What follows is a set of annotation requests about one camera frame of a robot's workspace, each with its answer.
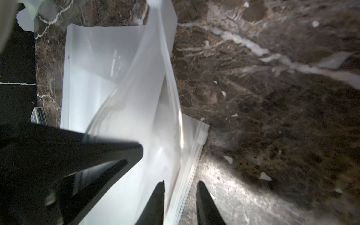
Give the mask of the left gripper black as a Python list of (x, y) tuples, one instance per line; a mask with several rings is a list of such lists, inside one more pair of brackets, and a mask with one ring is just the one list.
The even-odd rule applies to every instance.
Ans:
[(77, 225), (143, 157), (136, 142), (88, 142), (34, 123), (1, 125), (1, 224)]

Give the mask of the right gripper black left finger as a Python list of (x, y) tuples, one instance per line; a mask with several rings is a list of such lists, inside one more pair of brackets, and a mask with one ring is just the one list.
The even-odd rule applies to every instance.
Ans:
[(150, 196), (136, 225), (163, 225), (165, 205), (165, 182), (159, 182)]

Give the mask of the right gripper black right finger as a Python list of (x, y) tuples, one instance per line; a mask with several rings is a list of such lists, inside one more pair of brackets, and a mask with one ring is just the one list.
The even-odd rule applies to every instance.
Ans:
[(196, 211), (198, 225), (226, 225), (202, 181), (197, 184)]

